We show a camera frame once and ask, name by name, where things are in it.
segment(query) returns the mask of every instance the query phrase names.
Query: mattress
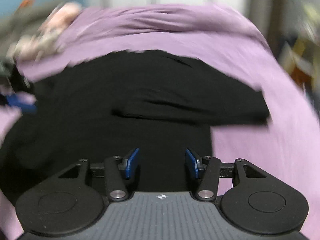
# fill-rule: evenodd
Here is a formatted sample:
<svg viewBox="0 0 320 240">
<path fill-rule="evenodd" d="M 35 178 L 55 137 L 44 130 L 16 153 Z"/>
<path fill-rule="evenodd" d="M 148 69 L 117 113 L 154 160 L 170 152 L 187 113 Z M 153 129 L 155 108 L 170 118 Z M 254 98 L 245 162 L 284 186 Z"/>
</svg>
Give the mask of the mattress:
<svg viewBox="0 0 320 240">
<path fill-rule="evenodd" d="M 87 8 L 61 35 L 65 51 L 40 62 L 18 67 L 31 81 L 61 72 L 67 65 L 112 51 L 160 49 L 198 58 L 254 89 L 262 89 L 271 118 L 267 127 L 212 127 L 212 149 L 222 162 L 244 158 L 299 190 L 307 198 L 309 214 L 301 232 L 320 239 L 320 174 L 314 168 L 320 149 L 318 119 L 303 93 L 278 65 L 256 27 L 229 7 L 151 5 L 137 8 Z M 0 109 L 4 138 L 19 118 L 18 109 Z M 222 179 L 219 193 L 232 185 Z M 14 209 L 6 203 L 0 227 L 14 239 L 21 228 Z"/>
</svg>

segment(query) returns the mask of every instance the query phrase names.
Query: black t-shirt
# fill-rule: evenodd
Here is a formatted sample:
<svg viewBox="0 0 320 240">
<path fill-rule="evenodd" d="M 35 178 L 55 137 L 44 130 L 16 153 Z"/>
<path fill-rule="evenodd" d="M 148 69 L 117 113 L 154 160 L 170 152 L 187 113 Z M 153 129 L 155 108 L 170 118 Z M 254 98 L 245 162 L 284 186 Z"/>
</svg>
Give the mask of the black t-shirt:
<svg viewBox="0 0 320 240">
<path fill-rule="evenodd" d="M 91 163 L 140 148 L 140 191 L 184 191 L 184 154 L 211 155 L 209 125 L 265 123 L 255 92 L 200 60 L 163 51 L 116 52 L 36 84 L 0 149 L 0 188 L 15 203 L 80 158 Z"/>
</svg>

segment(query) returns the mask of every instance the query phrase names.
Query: gray gripper base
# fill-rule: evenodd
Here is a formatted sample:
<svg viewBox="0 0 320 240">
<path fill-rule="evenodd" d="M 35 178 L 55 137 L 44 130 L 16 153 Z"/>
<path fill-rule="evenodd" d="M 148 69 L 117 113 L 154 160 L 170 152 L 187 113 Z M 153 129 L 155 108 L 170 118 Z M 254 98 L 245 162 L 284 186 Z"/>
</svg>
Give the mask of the gray gripper base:
<svg viewBox="0 0 320 240">
<path fill-rule="evenodd" d="M 25 234 L 23 240 L 45 239 Z M 295 240 L 298 232 L 282 236 L 251 235 L 225 221 L 216 206 L 193 199 L 189 192 L 142 193 L 112 203 L 94 225 L 75 235 L 51 240 Z"/>
</svg>

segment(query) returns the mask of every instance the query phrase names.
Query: black circular motor housing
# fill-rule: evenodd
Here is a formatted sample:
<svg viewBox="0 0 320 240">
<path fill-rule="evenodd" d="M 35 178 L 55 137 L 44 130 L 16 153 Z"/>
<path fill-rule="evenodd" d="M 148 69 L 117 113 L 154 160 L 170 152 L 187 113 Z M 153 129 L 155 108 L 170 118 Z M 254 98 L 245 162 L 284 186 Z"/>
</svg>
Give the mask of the black circular motor housing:
<svg viewBox="0 0 320 240">
<path fill-rule="evenodd" d="M 62 236 L 87 228 L 104 209 L 98 192 L 79 179 L 50 178 L 25 192 L 16 203 L 26 232 Z"/>
<path fill-rule="evenodd" d="M 248 178 L 243 170 L 240 173 L 239 184 L 220 203 L 232 224 L 264 235 L 300 230 L 308 215 L 308 202 L 300 192 L 266 172 L 260 178 Z"/>
</svg>

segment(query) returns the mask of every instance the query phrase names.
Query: blue object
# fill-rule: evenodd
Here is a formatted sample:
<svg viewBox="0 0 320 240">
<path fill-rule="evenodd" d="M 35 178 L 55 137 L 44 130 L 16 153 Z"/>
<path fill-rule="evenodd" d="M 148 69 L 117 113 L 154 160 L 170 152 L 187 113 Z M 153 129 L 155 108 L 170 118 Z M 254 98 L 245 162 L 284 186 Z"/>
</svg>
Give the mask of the blue object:
<svg viewBox="0 0 320 240">
<path fill-rule="evenodd" d="M 26 104 L 19 100 L 16 94 L 12 94 L 10 96 L 6 96 L 7 102 L 9 106 L 16 106 L 21 108 L 23 113 L 34 114 L 37 111 L 37 108 L 34 104 Z"/>
<path fill-rule="evenodd" d="M 199 169 L 197 166 L 197 160 L 193 156 L 193 154 L 189 151 L 189 149 L 186 149 L 185 162 L 186 162 L 186 165 L 190 171 L 191 177 L 193 179 L 198 179 L 199 178 Z"/>
<path fill-rule="evenodd" d="M 125 177 L 126 179 L 131 178 L 134 171 L 136 170 L 138 166 L 138 152 L 139 148 L 136 148 L 134 152 L 131 154 L 130 158 L 128 159 L 127 166 L 125 168 Z"/>
</svg>

